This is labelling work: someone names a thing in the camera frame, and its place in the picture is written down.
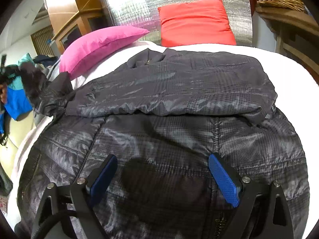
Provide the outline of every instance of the wooden cabinet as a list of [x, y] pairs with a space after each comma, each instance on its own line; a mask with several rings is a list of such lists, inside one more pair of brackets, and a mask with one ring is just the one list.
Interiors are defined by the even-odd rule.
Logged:
[[100, 0], [46, 0], [47, 11], [61, 53], [74, 40], [97, 28], [107, 27]]
[[276, 53], [303, 65], [319, 84], [319, 26], [315, 19], [290, 9], [256, 7], [277, 35]]

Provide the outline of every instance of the white bedsheet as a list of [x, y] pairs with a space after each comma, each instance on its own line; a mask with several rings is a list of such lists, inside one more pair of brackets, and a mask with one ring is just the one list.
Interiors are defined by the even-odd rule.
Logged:
[[[166, 49], [165, 47], [157, 46], [149, 41], [135, 42], [129, 47], [108, 57], [98, 66], [87, 72], [85, 76], [81, 76], [72, 81], [73, 87], [78, 88], [93, 79], [114, 71], [133, 55], [146, 48], [159, 52], [163, 52]], [[319, 110], [319, 86], [307, 70], [295, 61], [280, 54], [258, 48], [220, 44], [197, 44], [175, 47], [173, 49], [205, 52], [226, 51], [233, 54], [255, 57], [259, 60], [269, 79], [274, 84], [278, 94], [276, 106], [282, 110], [294, 126], [306, 154], [308, 181], [310, 185], [309, 217], [303, 236], [303, 238], [306, 238], [319, 219], [319, 205], [316, 203], [316, 199], [319, 198], [319, 186], [317, 186], [317, 177], [319, 177], [319, 168], [317, 167], [317, 163], [319, 162], [319, 149], [317, 146], [318, 132], [316, 130], [319, 127], [319, 118], [315, 118]], [[50, 121], [50, 119], [45, 119], [41, 127], [38, 127], [36, 131], [33, 130], [31, 132], [40, 134], [41, 131], [39, 132], [39, 129], [43, 129], [43, 126]], [[25, 144], [21, 144], [18, 151], [19, 154], [17, 153], [16, 155], [16, 161], [19, 165], [16, 166], [16, 169], [12, 172], [11, 176], [13, 190], [9, 197], [7, 216], [7, 220], [11, 227], [14, 227], [21, 219], [16, 204], [17, 188], [23, 165], [28, 157], [31, 146], [38, 136], [39, 135], [35, 136], [31, 141], [25, 139]]]

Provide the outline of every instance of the jacket zipper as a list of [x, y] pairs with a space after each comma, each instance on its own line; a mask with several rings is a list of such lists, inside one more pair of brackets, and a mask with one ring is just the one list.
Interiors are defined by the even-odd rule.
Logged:
[[219, 218], [215, 219], [215, 233], [213, 236], [213, 239], [217, 239], [220, 233], [224, 230], [224, 227], [226, 225], [226, 217], [223, 212], [220, 213]]
[[103, 125], [106, 123], [107, 119], [108, 119], [108, 117], [105, 118], [105, 120], [103, 121], [103, 124], [102, 124], [102, 125], [100, 126], [100, 128], [98, 129], [98, 131], [97, 131], [97, 133], [96, 133], [96, 135], [95, 135], [95, 137], [94, 137], [94, 139], [93, 139], [93, 141], [92, 141], [92, 144], [91, 144], [91, 146], [90, 146], [90, 148], [89, 148], [89, 151], [87, 152], [87, 155], [85, 156], [85, 158], [84, 158], [84, 160], [83, 160], [83, 164], [82, 164], [81, 168], [79, 169], [78, 174], [75, 176], [74, 182], [80, 177], [81, 172], [82, 172], [83, 169], [84, 169], [85, 163], [87, 162], [87, 158], [89, 158], [89, 156], [90, 156], [90, 154], [91, 154], [91, 150], [92, 150], [92, 147], [93, 147], [94, 144], [95, 144], [95, 140], [96, 140], [97, 136], [99, 135], [99, 133], [100, 133], [100, 131], [101, 131], [101, 128], [102, 128]]
[[29, 182], [27, 183], [27, 185], [24, 187], [24, 190], [22, 191], [22, 199], [24, 197], [24, 194], [28, 188], [28, 186], [30, 185], [31, 181], [33, 180], [33, 178], [35, 177], [37, 171], [38, 171], [38, 168], [39, 168], [39, 163], [40, 163], [40, 159], [41, 159], [41, 154], [39, 155], [39, 158], [37, 160], [37, 164], [35, 166], [35, 169], [34, 169], [34, 172], [33, 172], [33, 175], [32, 175], [32, 178], [29, 180]]

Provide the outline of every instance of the black puffer jacket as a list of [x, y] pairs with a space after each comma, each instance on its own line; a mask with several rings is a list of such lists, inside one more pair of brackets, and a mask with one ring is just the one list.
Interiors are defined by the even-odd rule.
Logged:
[[213, 238], [215, 220], [231, 211], [208, 169], [218, 152], [240, 175], [282, 183], [295, 238], [302, 237], [305, 154], [255, 58], [145, 50], [76, 91], [67, 73], [41, 83], [42, 91], [41, 78], [30, 76], [22, 78], [30, 100], [55, 120], [21, 175], [27, 232], [49, 182], [73, 183], [114, 154], [118, 171], [94, 208], [111, 238]]

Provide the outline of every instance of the black cable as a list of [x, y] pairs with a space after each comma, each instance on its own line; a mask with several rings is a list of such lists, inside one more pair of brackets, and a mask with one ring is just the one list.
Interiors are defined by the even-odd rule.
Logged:
[[54, 227], [61, 219], [65, 217], [77, 217], [74, 210], [62, 210], [52, 216], [49, 216], [33, 234], [32, 239], [44, 239], [48, 232]]
[[7, 112], [6, 111], [4, 111], [4, 113], [3, 113], [3, 134], [2, 135], [0, 135], [1, 137], [0, 137], [0, 145], [2, 145], [2, 146], [6, 146], [7, 145], [7, 142], [8, 142], [8, 136], [9, 136], [9, 133], [8, 133], [8, 131], [7, 131], [7, 126], [5, 125], [5, 123], [6, 123], [6, 115], [7, 115]]

